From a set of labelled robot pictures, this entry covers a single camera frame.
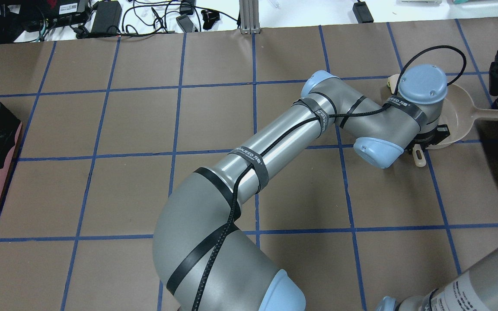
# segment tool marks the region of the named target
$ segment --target gray robotic arm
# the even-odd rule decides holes
[[[301,290],[232,224],[241,206],[333,124],[357,137],[354,150],[368,163],[389,167],[417,136],[437,129],[446,94],[445,73],[432,65],[409,69],[383,107],[338,77],[314,73],[287,112],[172,193],[153,247],[166,289],[184,310],[303,311]]]

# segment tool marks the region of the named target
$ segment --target blue joint cap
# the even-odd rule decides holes
[[[318,83],[324,81],[325,79],[330,79],[331,77],[338,78],[331,73],[328,73],[327,71],[324,70],[318,70],[317,72],[313,73],[312,76],[310,76],[310,79],[308,79],[305,82],[305,85],[303,86],[303,90],[301,90],[301,97],[306,97],[310,91],[318,85]]]
[[[306,299],[303,292],[280,270],[268,286],[259,311],[305,311]]]
[[[447,96],[447,76],[437,66],[417,65],[401,77],[399,93],[416,104],[435,104]]]
[[[354,151],[365,161],[379,168],[388,168],[403,154],[403,148],[372,137],[359,137],[353,144]]]
[[[395,303],[397,303],[395,298],[385,296],[382,301],[380,301],[375,311],[395,311]]]

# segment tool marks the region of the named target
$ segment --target white sticker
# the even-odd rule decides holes
[[[59,7],[59,15],[61,14],[67,14],[67,13],[75,13],[77,11],[78,4],[73,3],[73,4],[64,4]]]
[[[466,271],[431,299],[431,311],[490,311],[474,291]]]

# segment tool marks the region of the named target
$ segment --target metal post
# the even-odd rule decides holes
[[[239,0],[241,34],[261,33],[259,24],[259,0]]]

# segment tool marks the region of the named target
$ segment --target pink object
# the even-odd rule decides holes
[[[0,168],[0,201],[1,201],[1,196],[3,194],[3,189],[5,188],[5,181],[6,181],[8,173],[9,173],[10,161],[13,159],[14,150],[16,149],[16,142],[18,142],[18,137],[20,136],[20,129],[21,128],[22,128],[22,122],[18,125],[18,128],[16,130],[16,134],[14,135],[14,146],[12,148],[10,148],[10,150],[7,153],[7,156],[5,158],[5,162],[3,164],[3,167]]]

